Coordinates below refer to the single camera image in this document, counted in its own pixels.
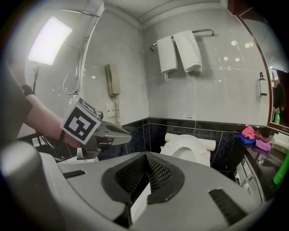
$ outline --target person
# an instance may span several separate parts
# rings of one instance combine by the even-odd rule
[[[274,77],[274,104],[273,104],[273,113],[275,121],[275,115],[277,112],[280,112],[280,124],[285,124],[285,107],[286,107],[286,92],[282,83],[280,83],[278,78]]]
[[[17,138],[22,123],[37,132],[50,138],[59,140],[62,129],[62,119],[49,110],[35,95],[27,83],[25,76],[25,56],[20,49],[11,44],[6,52],[6,58],[2,59],[4,70],[5,91],[8,94],[3,112],[7,118],[7,141]],[[81,142],[69,136],[67,133],[62,141],[72,147],[82,147]]]

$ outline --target telephone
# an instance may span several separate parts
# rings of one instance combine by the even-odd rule
[[[121,113],[119,110],[118,95],[121,93],[121,87],[118,78],[117,65],[108,64],[105,66],[105,75],[107,77],[107,91],[113,99],[117,115],[117,126],[121,127]]]
[[[107,76],[107,91],[110,97],[114,97],[121,93],[117,66],[108,64],[105,66],[105,74]]]

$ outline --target black mesh gripper pad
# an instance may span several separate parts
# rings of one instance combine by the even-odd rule
[[[182,188],[185,176],[177,166],[149,152],[139,155],[107,169],[102,176],[102,186],[112,200],[130,204],[131,195],[138,192],[138,197],[147,186],[141,180],[147,176],[152,194],[148,204],[162,203],[170,200]]]

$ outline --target white towel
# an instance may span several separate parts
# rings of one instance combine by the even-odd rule
[[[157,40],[158,56],[162,73],[177,69],[177,56],[172,37],[168,36]]]
[[[192,31],[183,31],[173,35],[179,50],[185,72],[202,71],[200,49]]]

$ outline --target rectangular lamp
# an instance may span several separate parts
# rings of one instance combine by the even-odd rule
[[[28,55],[29,61],[52,65],[72,29],[55,17],[50,17],[37,35]]]

